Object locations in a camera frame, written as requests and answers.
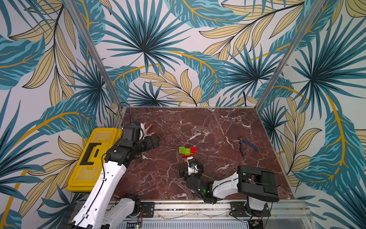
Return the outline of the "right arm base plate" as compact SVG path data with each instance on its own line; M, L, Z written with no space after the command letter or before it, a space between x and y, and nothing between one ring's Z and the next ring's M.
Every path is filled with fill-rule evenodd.
M232 201L230 202L229 214L234 217L268 217L271 216L270 208L265 202L262 205L262 210L255 210L249 207L246 201Z

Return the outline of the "red 2x4 lego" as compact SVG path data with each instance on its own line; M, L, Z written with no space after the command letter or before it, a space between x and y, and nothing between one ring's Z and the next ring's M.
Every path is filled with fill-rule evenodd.
M193 157L193 155L182 155L182 158L183 158L183 159L188 159L188 158L190 158L190 157Z

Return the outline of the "green 2x4 lego brick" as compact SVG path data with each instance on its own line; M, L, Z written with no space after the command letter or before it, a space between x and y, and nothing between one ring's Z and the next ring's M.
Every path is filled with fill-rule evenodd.
M185 150L184 150L183 154L184 154L185 156L190 156L190 155L191 155L191 149L190 149L190 148L185 148Z

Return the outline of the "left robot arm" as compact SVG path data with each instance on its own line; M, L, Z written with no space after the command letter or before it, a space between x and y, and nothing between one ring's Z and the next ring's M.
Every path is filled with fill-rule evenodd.
M131 162L142 153L156 149L159 137L150 132L152 125L133 123L122 128L122 136L102 156L102 171L83 207L71 221L74 229L114 229L126 217L142 215L141 200L126 194L107 210L112 195Z

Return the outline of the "small red lego brick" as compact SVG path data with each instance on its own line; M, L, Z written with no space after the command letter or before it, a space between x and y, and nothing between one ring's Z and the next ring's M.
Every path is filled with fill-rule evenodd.
M190 154L196 153L196 147L190 147Z

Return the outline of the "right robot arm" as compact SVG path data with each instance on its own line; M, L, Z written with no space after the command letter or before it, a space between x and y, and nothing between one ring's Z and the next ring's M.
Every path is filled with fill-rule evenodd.
M203 164L193 157L179 167L179 177L205 203L215 204L227 196L240 193L247 197L246 213L260 216L267 210L269 202L279 201L275 174L271 170L241 165L233 175L210 182L201 179L203 172Z

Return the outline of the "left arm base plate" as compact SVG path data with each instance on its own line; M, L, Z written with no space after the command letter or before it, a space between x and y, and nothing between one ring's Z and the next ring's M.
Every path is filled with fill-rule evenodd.
M128 218L153 218L155 210L154 202L137 202L134 205L134 209L132 214L128 216Z

